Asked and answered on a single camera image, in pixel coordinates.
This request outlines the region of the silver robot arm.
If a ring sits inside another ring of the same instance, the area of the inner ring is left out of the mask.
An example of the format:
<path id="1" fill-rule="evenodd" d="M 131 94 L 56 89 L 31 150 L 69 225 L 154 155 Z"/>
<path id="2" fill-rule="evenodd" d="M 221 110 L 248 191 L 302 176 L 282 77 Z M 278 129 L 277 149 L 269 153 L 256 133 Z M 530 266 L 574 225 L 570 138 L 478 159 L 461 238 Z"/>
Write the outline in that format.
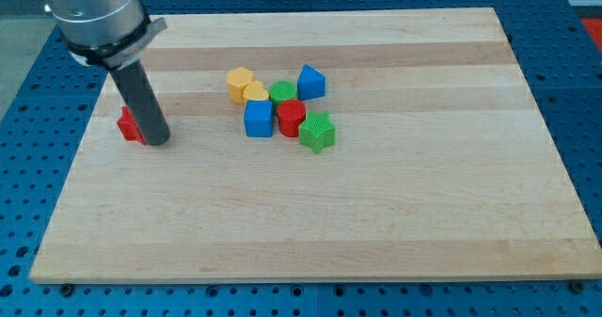
<path id="1" fill-rule="evenodd" d="M 45 0 L 73 57 L 121 70 L 139 60 L 166 20 L 152 20 L 140 0 Z"/>

